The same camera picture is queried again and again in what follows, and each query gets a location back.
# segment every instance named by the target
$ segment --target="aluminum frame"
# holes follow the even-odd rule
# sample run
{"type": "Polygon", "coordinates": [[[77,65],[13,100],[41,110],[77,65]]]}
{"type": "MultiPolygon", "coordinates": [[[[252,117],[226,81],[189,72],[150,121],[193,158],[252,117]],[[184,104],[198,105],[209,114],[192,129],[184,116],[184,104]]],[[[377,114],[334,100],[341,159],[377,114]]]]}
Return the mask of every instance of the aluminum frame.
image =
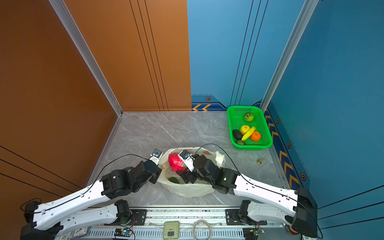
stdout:
{"type": "Polygon", "coordinates": [[[79,28],[77,27],[71,13],[69,12],[67,6],[65,5],[64,0],[49,0],[53,9],[55,10],[57,16],[63,23],[65,29],[67,30],[69,36],[72,38],[73,43],[76,45],[81,56],[83,57],[85,63],[88,65],[96,81],[99,83],[100,88],[107,97],[112,108],[118,116],[121,116],[123,110],[113,93],[111,87],[109,86],[107,79],[103,72],[101,71],[96,59],[94,58],[91,50],[89,49],[83,35],[81,34],[79,28]]]}
{"type": "Polygon", "coordinates": [[[119,128],[121,120],[122,120],[122,116],[118,116],[118,118],[116,119],[115,124],[113,125],[112,131],[109,134],[109,137],[108,137],[108,139],[107,139],[107,141],[106,141],[106,143],[105,143],[105,145],[103,147],[103,150],[101,151],[99,159],[97,160],[95,166],[93,167],[91,176],[89,177],[88,182],[87,182],[87,186],[89,186],[92,183],[94,183],[97,180],[98,174],[101,173],[100,170],[101,170],[101,168],[103,166],[102,165],[103,164],[103,160],[104,160],[105,156],[107,155],[109,147],[112,144],[113,137],[115,136],[115,134],[116,134],[116,132],[117,132],[117,130],[119,128]]]}
{"type": "Polygon", "coordinates": [[[304,2],[299,17],[296,20],[291,35],[289,36],[288,42],[285,45],[280,61],[277,64],[275,73],[273,74],[271,82],[269,83],[268,88],[264,94],[262,103],[260,105],[260,109],[263,112],[265,112],[266,108],[268,107],[269,102],[271,101],[272,96],[275,93],[277,86],[279,85],[279,82],[285,72],[285,69],[287,68],[288,63],[291,60],[293,52],[295,51],[297,44],[299,43],[300,38],[303,35],[303,32],[307,27],[307,24],[311,19],[313,11],[316,8],[318,2],[319,0],[306,0],[304,2]]]}
{"type": "MultiPolygon", "coordinates": [[[[267,204],[256,203],[262,209],[265,209],[266,212],[270,212],[269,215],[273,217],[277,213],[277,209],[273,210],[273,207],[267,204]]],[[[192,239],[192,237],[183,236],[182,232],[190,232],[192,230],[192,225],[194,222],[200,219],[206,220],[211,224],[213,232],[232,232],[232,231],[242,231],[243,228],[252,228],[252,226],[247,225],[226,225],[226,209],[238,209],[239,207],[223,207],[223,206],[191,206],[191,207],[177,207],[177,206],[143,206],[143,207],[134,207],[132,209],[147,209],[147,216],[144,226],[135,226],[134,231],[136,234],[137,240],[143,239],[162,239],[162,234],[147,235],[143,233],[154,233],[161,231],[163,229],[164,222],[178,221],[180,222],[180,238],[179,239],[192,239]]],[[[267,225],[262,226],[264,229],[272,228],[283,228],[285,227],[282,223],[277,222],[268,222],[267,225]]],[[[84,236],[81,239],[84,240],[95,240],[95,239],[113,239],[111,232],[114,232],[116,228],[121,227],[112,227],[105,225],[95,225],[89,229],[90,233],[88,236],[84,236]]],[[[63,239],[72,239],[73,232],[68,232],[64,235],[57,236],[55,240],[63,239]]],[[[227,236],[212,236],[212,239],[244,239],[241,234],[229,234],[227,236]]],[[[314,238],[303,237],[303,240],[314,240],[314,238]]]]}

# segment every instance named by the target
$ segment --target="orange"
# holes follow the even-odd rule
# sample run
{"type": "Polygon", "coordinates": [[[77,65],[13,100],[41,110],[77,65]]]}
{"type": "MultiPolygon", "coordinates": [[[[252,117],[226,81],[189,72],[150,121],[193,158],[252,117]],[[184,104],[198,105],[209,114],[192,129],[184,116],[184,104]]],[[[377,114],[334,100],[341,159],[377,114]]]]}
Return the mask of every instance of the orange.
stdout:
{"type": "Polygon", "coordinates": [[[262,138],[259,132],[253,132],[251,135],[251,139],[255,142],[259,141],[262,138]]]}

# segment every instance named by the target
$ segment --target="plastic basket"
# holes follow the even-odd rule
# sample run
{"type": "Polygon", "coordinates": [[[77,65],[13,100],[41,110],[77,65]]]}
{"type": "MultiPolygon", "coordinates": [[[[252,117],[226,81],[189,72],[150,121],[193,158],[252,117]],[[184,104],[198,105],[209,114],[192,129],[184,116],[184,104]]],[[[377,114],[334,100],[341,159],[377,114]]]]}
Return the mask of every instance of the plastic basket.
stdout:
{"type": "Polygon", "coordinates": [[[260,108],[254,106],[230,106],[227,109],[229,134],[231,136],[231,142],[233,147],[239,150],[262,150],[272,146],[273,140],[271,133],[269,132],[263,111],[260,108]],[[244,120],[244,115],[248,112],[252,112],[254,119],[252,122],[244,120]],[[236,144],[236,139],[233,137],[232,131],[237,129],[240,130],[241,126],[248,125],[255,127],[261,135],[261,139],[257,142],[248,138],[245,140],[246,145],[236,144]]]}

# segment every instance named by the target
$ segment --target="plastic bag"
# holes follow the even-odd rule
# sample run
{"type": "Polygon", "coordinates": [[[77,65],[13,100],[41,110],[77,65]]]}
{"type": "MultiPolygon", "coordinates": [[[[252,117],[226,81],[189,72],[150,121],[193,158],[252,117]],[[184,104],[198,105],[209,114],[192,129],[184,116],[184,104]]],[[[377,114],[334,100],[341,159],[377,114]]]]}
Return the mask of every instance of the plastic bag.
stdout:
{"type": "MultiPolygon", "coordinates": [[[[171,170],[168,163],[169,155],[173,153],[178,154],[184,149],[191,150],[190,153],[195,154],[195,151],[198,150],[199,147],[179,147],[166,151],[159,161],[159,168],[161,168],[162,171],[157,181],[160,182],[171,193],[182,197],[201,197],[213,192],[214,189],[210,184],[199,179],[197,179],[193,184],[185,184],[183,179],[177,173],[174,173],[171,170]],[[169,181],[168,179],[171,177],[175,177],[179,181],[179,184],[169,181]]],[[[224,155],[220,154],[218,151],[209,152],[208,150],[201,148],[197,154],[204,154],[206,158],[210,159],[218,167],[223,167],[225,164],[224,155]]]]}

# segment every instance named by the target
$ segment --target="wall panel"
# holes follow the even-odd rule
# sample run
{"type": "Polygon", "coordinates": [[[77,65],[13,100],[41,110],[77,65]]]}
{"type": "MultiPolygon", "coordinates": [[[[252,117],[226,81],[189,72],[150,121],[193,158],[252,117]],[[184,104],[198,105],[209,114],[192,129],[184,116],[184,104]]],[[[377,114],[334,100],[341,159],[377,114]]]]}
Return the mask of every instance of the wall panel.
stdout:
{"type": "Polygon", "coordinates": [[[185,0],[65,3],[124,111],[190,110],[185,0]]]}
{"type": "Polygon", "coordinates": [[[0,145],[84,187],[117,116],[48,1],[0,19],[0,145]]]}
{"type": "MultiPolygon", "coordinates": [[[[383,201],[384,187],[335,203],[384,182],[383,11],[382,1],[319,1],[272,98],[322,228],[383,217],[383,204],[328,217],[383,201]]],[[[327,228],[324,239],[382,239],[381,224],[327,228]]]]}
{"type": "Polygon", "coordinates": [[[23,203],[35,197],[41,198],[43,202],[60,198],[3,175],[0,175],[0,186],[2,190],[0,210],[3,216],[0,218],[2,239],[20,239],[21,228],[26,225],[24,213],[20,210],[23,203]]]}

